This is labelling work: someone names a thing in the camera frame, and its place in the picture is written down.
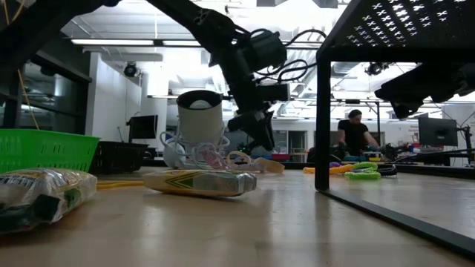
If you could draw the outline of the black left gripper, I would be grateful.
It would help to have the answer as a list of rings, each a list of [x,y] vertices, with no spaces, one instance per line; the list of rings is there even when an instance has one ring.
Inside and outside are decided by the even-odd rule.
[[[263,101],[258,93],[259,84],[251,74],[239,70],[223,70],[223,76],[229,86],[229,95],[237,104],[237,115],[229,120],[229,130],[247,130],[259,145],[267,151],[275,147],[272,133],[272,103]]]

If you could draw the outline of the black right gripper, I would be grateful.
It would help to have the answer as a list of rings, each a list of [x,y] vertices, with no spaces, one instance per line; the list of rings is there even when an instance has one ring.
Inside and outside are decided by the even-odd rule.
[[[391,102],[398,119],[406,119],[428,100],[442,103],[455,95],[467,96],[475,92],[475,63],[427,63],[429,69],[428,93],[419,84],[419,69],[413,69],[388,82],[375,91],[379,99]]]

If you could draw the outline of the tan rubber band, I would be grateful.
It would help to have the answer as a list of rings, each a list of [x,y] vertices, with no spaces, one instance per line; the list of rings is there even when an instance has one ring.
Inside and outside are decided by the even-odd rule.
[[[236,171],[255,171],[254,160],[244,152],[232,151],[226,156],[226,164]]]
[[[254,161],[256,168],[261,172],[270,172],[275,174],[282,174],[284,172],[285,166],[280,164],[279,162],[265,159],[265,158],[257,158]]]

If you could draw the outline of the yellow crayon pack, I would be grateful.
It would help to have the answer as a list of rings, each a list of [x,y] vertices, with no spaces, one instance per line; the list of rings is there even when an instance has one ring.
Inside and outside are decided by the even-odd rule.
[[[96,194],[97,178],[64,168],[0,174],[0,234],[52,224]]]
[[[257,177],[242,171],[170,170],[145,174],[146,188],[166,194],[238,197],[257,188]]]

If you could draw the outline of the yellow rubber band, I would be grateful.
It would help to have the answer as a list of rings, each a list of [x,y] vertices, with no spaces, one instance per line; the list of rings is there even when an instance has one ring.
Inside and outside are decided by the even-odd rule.
[[[96,184],[96,189],[98,191],[115,189],[115,188],[129,188],[129,187],[140,187],[144,186],[142,181],[112,181],[112,182],[98,182]]]

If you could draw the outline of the white desk lamp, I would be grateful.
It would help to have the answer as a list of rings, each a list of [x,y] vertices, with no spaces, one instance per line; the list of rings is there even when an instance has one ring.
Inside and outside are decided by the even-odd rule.
[[[223,137],[223,97],[210,90],[193,90],[177,97],[177,130],[160,134],[163,160],[172,169],[219,167]]]

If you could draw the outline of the black ceiling spotlight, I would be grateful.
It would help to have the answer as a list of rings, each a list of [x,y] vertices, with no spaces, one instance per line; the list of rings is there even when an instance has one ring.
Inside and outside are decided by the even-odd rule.
[[[389,64],[387,62],[371,62],[365,68],[365,73],[368,76],[377,76],[384,70],[389,68]]]
[[[129,78],[137,77],[140,75],[140,69],[137,67],[136,62],[128,62],[123,69],[123,74]]]

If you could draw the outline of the black computer monitor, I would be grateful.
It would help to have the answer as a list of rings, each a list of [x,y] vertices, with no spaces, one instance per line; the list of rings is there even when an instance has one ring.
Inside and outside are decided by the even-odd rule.
[[[457,146],[458,127],[455,120],[419,117],[419,143],[430,146]]]
[[[127,122],[128,142],[134,139],[155,139],[157,137],[158,115],[133,116]]]

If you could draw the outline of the person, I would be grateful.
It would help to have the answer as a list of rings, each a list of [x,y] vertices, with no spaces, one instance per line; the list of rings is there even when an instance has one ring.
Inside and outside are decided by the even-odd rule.
[[[349,112],[347,119],[338,122],[338,144],[345,147],[351,156],[360,156],[367,146],[380,149],[368,127],[361,122],[361,116],[362,112],[355,109]]]

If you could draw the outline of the black perforated metal shelf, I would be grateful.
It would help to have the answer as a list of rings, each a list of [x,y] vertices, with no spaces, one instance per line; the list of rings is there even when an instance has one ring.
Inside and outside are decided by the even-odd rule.
[[[475,63],[475,0],[351,0],[316,55],[315,189],[475,260],[475,240],[330,189],[331,62]]]

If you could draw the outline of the black monitor stand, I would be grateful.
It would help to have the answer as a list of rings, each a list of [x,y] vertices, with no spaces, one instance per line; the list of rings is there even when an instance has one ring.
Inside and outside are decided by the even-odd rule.
[[[459,128],[459,131],[462,132],[463,139],[465,140],[465,151],[467,152],[468,165],[471,166],[472,161],[474,160],[474,155],[472,152],[473,148],[471,144],[471,127],[468,125],[462,126],[461,128]]]

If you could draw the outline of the black plastic basket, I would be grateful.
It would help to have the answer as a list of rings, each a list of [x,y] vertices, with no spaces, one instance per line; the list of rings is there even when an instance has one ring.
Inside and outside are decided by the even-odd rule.
[[[147,148],[147,144],[100,141],[89,173],[123,174],[138,171]]]

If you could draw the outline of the green plastic basket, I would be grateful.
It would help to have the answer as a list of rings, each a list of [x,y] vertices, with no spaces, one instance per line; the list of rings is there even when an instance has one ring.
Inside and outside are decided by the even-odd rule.
[[[98,143],[94,136],[0,129],[0,174],[25,168],[88,171]]]

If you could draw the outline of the black background workstation frame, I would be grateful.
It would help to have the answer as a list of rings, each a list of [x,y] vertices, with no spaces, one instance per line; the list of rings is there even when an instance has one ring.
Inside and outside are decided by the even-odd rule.
[[[376,115],[376,118],[374,119],[376,121],[376,133],[372,133],[369,128],[368,128],[368,130],[369,130],[370,134],[375,138],[375,140],[377,141],[377,143],[381,147],[381,111],[380,111],[381,105],[380,105],[380,101],[372,100],[372,99],[357,99],[357,98],[343,98],[343,99],[333,98],[333,99],[330,100],[330,104],[331,104],[331,107],[332,107],[330,112],[333,112],[333,110],[335,108],[343,106],[343,105],[354,106],[354,108],[351,109],[350,111],[358,109],[358,107],[362,106],[362,105],[369,108],[370,112],[373,112]],[[331,144],[330,148],[333,148],[333,147],[339,148],[341,151],[344,152],[345,156],[351,156],[351,155],[348,154],[347,149],[345,147],[340,146],[338,144],[337,126],[338,126],[339,121],[341,121],[343,119],[347,119],[347,116],[348,116],[349,112],[345,113],[345,116],[343,118],[338,118],[337,119],[336,130],[332,131],[330,133],[330,144]],[[364,152],[367,152],[367,151],[377,151],[377,150],[375,148],[371,148],[370,146],[367,146],[366,150],[362,151],[360,156],[363,156]]]

